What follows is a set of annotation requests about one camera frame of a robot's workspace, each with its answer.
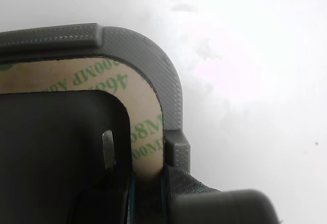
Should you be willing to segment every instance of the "frame lip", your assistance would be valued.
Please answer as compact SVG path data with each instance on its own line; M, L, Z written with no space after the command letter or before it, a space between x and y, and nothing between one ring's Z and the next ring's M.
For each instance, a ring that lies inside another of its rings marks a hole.
M94 41L97 45L67 46L56 48L49 45L47 49L32 50L24 53L0 53L1 64L36 62L47 60L68 60L81 58L111 58L124 63L137 71L150 84L156 93L162 110L163 130L182 130L182 90L177 71L167 54L152 40L135 31L118 28L102 27L96 23L83 24L96 26ZM32 30L53 29L39 28L19 30L20 35L29 38Z

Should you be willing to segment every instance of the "beige liner paper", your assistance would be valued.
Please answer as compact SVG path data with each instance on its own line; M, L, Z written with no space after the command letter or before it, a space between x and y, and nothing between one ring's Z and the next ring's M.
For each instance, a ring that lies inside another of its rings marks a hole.
M139 180L155 178L164 163L162 112L155 92L134 69L108 58L0 65L0 94L73 90L103 90L125 105L133 170Z

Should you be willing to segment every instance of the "black rubber piece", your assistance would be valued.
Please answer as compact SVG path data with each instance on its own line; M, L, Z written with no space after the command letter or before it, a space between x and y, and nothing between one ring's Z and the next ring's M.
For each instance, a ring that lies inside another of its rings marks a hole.
M252 190L209 192L175 197L168 206L169 224L278 224L274 208Z
M67 224L75 198L85 190L105 183L128 191L130 122L115 96L103 91L1 94L0 114L0 223ZM104 165L106 130L113 133L113 173Z
M191 146L183 131L164 131L165 163L191 172Z

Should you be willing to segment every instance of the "black fabric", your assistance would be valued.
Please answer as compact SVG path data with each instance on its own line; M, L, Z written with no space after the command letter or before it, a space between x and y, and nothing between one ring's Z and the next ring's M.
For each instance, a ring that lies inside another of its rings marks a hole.
M200 194L205 192L219 192L205 186L193 176L179 167L165 164L168 201L179 195Z

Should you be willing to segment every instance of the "gray plastic frame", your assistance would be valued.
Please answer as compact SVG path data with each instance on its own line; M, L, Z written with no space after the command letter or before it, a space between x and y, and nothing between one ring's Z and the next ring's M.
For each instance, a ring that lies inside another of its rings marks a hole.
M190 145L182 133L181 83L171 60L152 40L96 23L0 33L0 65L85 57L115 59L148 81L161 105L164 136L169 137L165 161L190 172Z

